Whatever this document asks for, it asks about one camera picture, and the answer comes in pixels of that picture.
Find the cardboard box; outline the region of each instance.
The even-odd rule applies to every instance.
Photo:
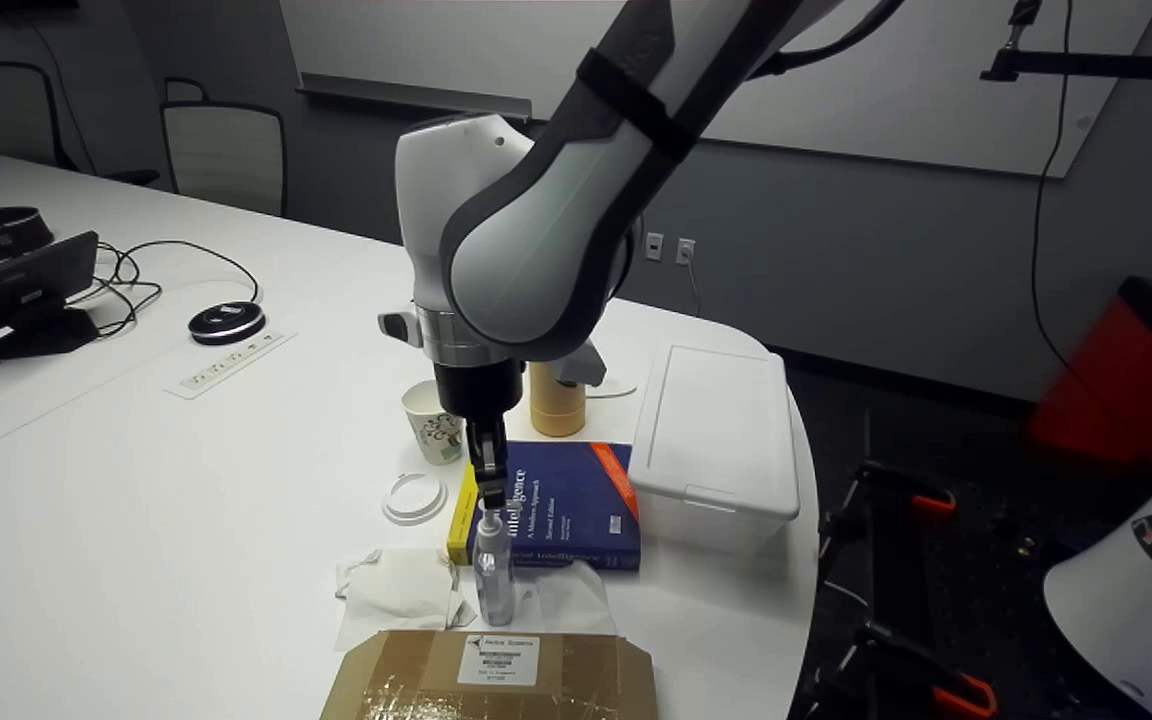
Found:
[[[642,382],[629,458],[642,538],[764,551],[801,515],[807,446],[791,425],[780,355],[666,348]]]
[[[621,637],[381,631],[323,720],[655,720],[653,657]]]

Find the white chair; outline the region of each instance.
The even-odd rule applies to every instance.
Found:
[[[37,63],[0,60],[0,156],[74,167],[63,156],[53,79]]]
[[[162,76],[162,102],[207,102],[207,86],[187,76]]]
[[[162,102],[174,190],[285,217],[285,119],[248,102]]]

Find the book spine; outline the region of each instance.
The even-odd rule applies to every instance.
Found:
[[[534,547],[534,542],[511,542],[511,569],[559,569],[583,559],[587,569],[603,569],[603,572],[634,572],[638,569],[638,551],[634,547]]]

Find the label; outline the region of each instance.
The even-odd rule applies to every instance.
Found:
[[[1133,519],[1133,534],[1142,547],[1142,554],[1152,559],[1152,511]]]
[[[465,637],[455,685],[534,686],[539,637]]]
[[[260,337],[234,343],[230,351],[225,351],[225,355],[214,355],[214,358],[212,358],[212,351],[202,351],[207,362],[195,366],[195,371],[187,371],[185,381],[166,382],[166,393],[172,393],[172,394],[185,394],[185,401],[195,401],[195,394],[218,389],[225,381],[230,381],[234,371],[250,366],[250,362],[256,362],[260,355],[267,355],[274,343],[285,343],[285,337],[260,333]]]

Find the bottle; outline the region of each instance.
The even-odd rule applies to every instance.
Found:
[[[504,508],[484,508],[471,529],[471,569],[481,578],[481,613],[492,627],[511,625],[511,578],[507,578],[507,524]]]
[[[583,427],[583,382],[565,382],[551,362],[529,362],[529,412],[539,435]]]

